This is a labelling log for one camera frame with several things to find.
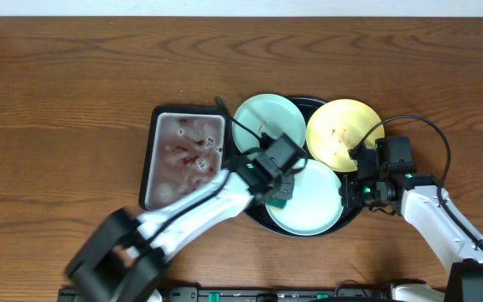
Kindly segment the green yellow sponge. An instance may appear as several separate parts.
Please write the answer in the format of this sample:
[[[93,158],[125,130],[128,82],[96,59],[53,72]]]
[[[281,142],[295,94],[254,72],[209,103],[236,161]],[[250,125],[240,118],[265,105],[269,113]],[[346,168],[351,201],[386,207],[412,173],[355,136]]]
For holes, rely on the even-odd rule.
[[[266,203],[266,205],[281,211],[286,206],[287,202],[288,201],[284,199],[272,198]]]

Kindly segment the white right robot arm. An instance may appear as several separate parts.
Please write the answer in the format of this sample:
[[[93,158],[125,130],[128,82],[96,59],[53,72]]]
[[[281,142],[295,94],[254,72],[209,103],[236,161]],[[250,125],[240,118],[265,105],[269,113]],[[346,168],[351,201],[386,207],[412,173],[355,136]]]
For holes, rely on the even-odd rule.
[[[443,292],[414,281],[389,284],[396,301],[483,301],[483,235],[456,208],[441,181],[419,174],[408,147],[353,148],[357,167],[341,188],[346,205],[392,208],[412,225],[448,273]]]

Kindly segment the yellow plate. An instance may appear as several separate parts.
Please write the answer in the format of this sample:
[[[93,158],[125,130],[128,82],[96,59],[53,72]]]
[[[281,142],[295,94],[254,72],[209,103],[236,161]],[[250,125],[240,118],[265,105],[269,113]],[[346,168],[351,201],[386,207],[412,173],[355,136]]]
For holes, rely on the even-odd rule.
[[[308,121],[308,150],[315,160],[336,172],[354,172],[357,167],[348,151],[380,121],[378,114],[363,102],[352,99],[328,102]]]

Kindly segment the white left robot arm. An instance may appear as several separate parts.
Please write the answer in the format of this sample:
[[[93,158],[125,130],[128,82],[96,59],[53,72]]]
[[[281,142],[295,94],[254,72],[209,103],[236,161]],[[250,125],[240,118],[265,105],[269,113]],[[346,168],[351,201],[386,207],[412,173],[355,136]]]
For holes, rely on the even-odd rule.
[[[257,178],[257,168],[223,169],[208,184],[169,206],[132,216],[110,214],[70,260],[65,275],[85,301],[159,301],[158,287],[174,255],[254,200],[291,196],[294,178]]]

